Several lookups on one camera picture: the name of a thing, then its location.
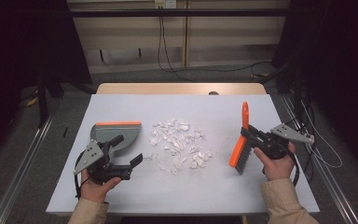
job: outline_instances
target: beige sleeve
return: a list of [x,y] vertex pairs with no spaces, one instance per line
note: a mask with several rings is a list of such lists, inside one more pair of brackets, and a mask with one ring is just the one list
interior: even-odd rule
[[106,220],[106,212],[109,203],[95,203],[83,198],[80,198],[75,207],[74,213],[68,223],[75,224],[99,224]]
[[318,223],[299,203],[295,186],[290,178],[263,184],[261,194],[268,209],[268,224]]

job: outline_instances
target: cable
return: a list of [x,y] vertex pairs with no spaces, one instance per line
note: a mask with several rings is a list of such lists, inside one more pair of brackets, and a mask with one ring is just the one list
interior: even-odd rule
[[[80,153],[80,155],[77,157],[76,159],[76,164],[75,164],[75,167],[77,166],[77,164],[79,163],[80,161],[80,158],[83,156],[84,154],[84,151],[82,151]],[[80,197],[81,197],[81,186],[85,183],[86,181],[84,181],[80,186],[79,186],[79,183],[78,183],[78,180],[77,180],[77,175],[75,175],[75,189],[76,189],[76,198],[79,200]]]
[[[168,65],[170,67],[170,70],[166,70],[164,69],[162,66],[161,66],[161,63],[160,63],[160,60],[159,60],[159,54],[160,54],[160,49],[161,49],[161,38],[164,42],[164,50],[165,50],[165,56],[167,58],[167,61],[168,61]],[[168,72],[168,73],[174,73],[177,77],[179,78],[182,78],[184,80],[187,80],[187,81],[191,81],[191,82],[196,82],[192,79],[189,79],[189,78],[186,78],[186,77],[182,77],[180,76],[179,74],[177,74],[178,72],[185,72],[185,71],[207,71],[207,72],[235,72],[235,71],[240,71],[240,70],[244,70],[244,69],[247,69],[247,68],[251,68],[252,69],[252,74],[251,74],[251,80],[249,82],[252,82],[253,78],[254,77],[258,77],[258,74],[255,75],[254,74],[254,70],[253,70],[253,67],[255,65],[258,65],[258,64],[261,64],[261,63],[269,63],[271,64],[271,62],[267,62],[267,61],[264,61],[264,62],[258,62],[258,63],[253,63],[251,65],[246,65],[244,67],[241,67],[241,68],[234,68],[234,69],[228,69],[228,70],[218,70],[218,69],[206,69],[206,68],[187,68],[187,69],[178,69],[178,70],[174,70],[172,68],[172,65],[171,65],[171,62],[170,62],[170,58],[168,56],[168,51],[167,51],[167,43],[166,43],[166,40],[165,40],[165,27],[164,27],[164,19],[162,17],[159,17],[159,42],[158,42],[158,66],[159,68],[164,71],[164,72]]]
[[314,154],[313,152],[315,151],[315,142],[313,143],[312,147],[313,147],[313,150],[308,154],[307,163],[305,164],[304,169],[303,169],[304,174],[307,174],[308,165],[310,164],[310,177],[308,179],[308,183],[310,183],[310,181],[312,181],[312,178],[313,178],[313,162],[312,162],[311,158],[312,158],[312,155]]
[[295,174],[295,178],[293,179],[293,185],[296,186],[296,184],[298,182],[298,179],[300,178],[300,167],[299,167],[298,162],[296,160],[295,154],[293,154],[293,152],[291,152],[288,149],[286,149],[286,153],[293,160],[293,162],[295,163],[295,166],[296,166],[296,174]]
[[[167,57],[167,61],[168,61],[168,65],[171,68],[171,71],[169,70],[165,70],[164,68],[162,68],[161,63],[159,61],[159,50],[161,49],[161,37],[163,38],[164,41],[164,48],[165,48],[165,56]],[[184,79],[186,81],[190,81],[190,82],[196,82],[192,79],[186,78],[186,77],[182,77],[179,74],[177,74],[172,66],[171,66],[171,62],[170,62],[170,58],[168,57],[168,52],[167,52],[167,43],[165,42],[165,28],[164,28],[164,19],[162,17],[159,17],[159,42],[158,42],[158,66],[159,68],[164,71],[164,72],[172,72],[174,73],[177,77]]]
[[86,183],[86,181],[88,181],[90,178],[87,178],[85,181],[83,181],[80,185],[80,188]]
[[[310,119],[310,115],[308,114],[307,110],[305,110],[305,113],[308,117],[308,119]],[[313,130],[322,138],[322,140],[324,140],[324,142],[333,150],[333,152],[336,154],[336,156],[339,159],[339,165],[332,165],[330,163],[328,163],[327,161],[325,161],[320,155],[318,155],[314,148],[311,148],[310,150],[314,153],[315,157],[318,158],[320,161],[322,161],[324,164],[326,164],[327,166],[330,166],[332,168],[339,168],[342,166],[342,159],[339,157],[338,153],[334,150],[334,148],[322,137],[322,135],[318,132],[318,130],[316,130],[315,126],[313,125],[313,122],[310,121],[310,125],[312,126]]]

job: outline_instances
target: metal rail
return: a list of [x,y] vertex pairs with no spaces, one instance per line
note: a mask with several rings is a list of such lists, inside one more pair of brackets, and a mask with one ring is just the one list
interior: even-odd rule
[[0,224],[6,222],[10,210],[13,207],[14,202],[16,202],[16,199],[21,191],[21,187],[29,173],[29,170],[31,169],[31,166],[37,156],[39,148],[42,146],[43,140],[48,133],[48,129],[52,122],[53,116],[58,110],[58,107],[59,102],[57,100],[57,103],[53,104],[52,112],[48,116],[48,119],[46,120],[45,124],[41,128],[37,129],[33,142],[29,146],[27,153],[25,154],[25,157],[21,162],[20,167],[18,168],[16,174],[11,180],[7,190],[4,193],[4,196],[0,201]]
[[317,10],[310,8],[246,8],[246,9],[205,9],[205,8],[175,8],[175,9],[72,9],[58,10],[13,10],[15,14],[33,17],[287,17],[290,15],[311,15]]
[[[293,103],[287,96],[282,96],[282,100],[286,106],[287,112],[290,115],[291,119],[295,122],[297,128],[300,128],[298,120],[296,119],[296,115],[293,112]],[[310,145],[307,144],[307,151],[310,153],[311,148]],[[321,158],[322,155],[319,152],[319,149],[316,147],[314,152],[318,154]],[[345,223],[348,224],[358,224],[358,217],[356,216],[354,209],[351,206],[351,203],[347,196],[345,195],[342,188],[339,186],[338,182],[334,178],[333,174],[331,173],[329,167],[324,163],[318,160],[315,157],[312,157],[316,168],[318,169],[319,173],[321,174],[322,180],[324,181],[325,185],[327,186],[328,191],[330,192],[334,202],[336,203],[337,209],[341,213],[342,217],[345,220]]]

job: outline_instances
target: metal bracket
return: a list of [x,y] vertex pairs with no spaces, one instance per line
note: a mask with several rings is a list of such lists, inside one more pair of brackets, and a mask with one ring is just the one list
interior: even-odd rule
[[290,128],[289,126],[287,126],[286,124],[280,124],[280,125],[276,126],[275,128],[272,128],[271,132],[275,133],[276,135],[278,135],[282,138],[294,140],[297,142],[313,144],[315,141],[314,136],[312,134],[298,133],[295,130],[293,130],[292,128]]
[[75,167],[74,175],[77,175],[82,170],[84,170],[87,167],[89,167],[90,165],[92,165],[94,162],[96,162],[102,156],[103,156],[103,151],[98,146],[98,142],[91,139],[91,141],[87,145],[86,150],[84,150],[82,157],[80,158],[79,162],[77,163],[77,166]]

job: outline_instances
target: human hand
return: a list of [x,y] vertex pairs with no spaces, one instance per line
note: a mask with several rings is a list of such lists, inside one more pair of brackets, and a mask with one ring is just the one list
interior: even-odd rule
[[106,194],[109,190],[113,189],[118,183],[121,182],[119,177],[114,177],[106,183],[95,183],[89,175],[87,169],[81,172],[81,197],[96,203],[104,203]]
[[[296,153],[295,145],[289,142],[288,148],[293,154]],[[264,173],[268,180],[277,180],[277,179],[284,179],[290,178],[290,174],[295,166],[293,160],[286,155],[280,160],[271,160],[264,152],[255,147],[255,155],[258,159],[261,160],[264,164]]]

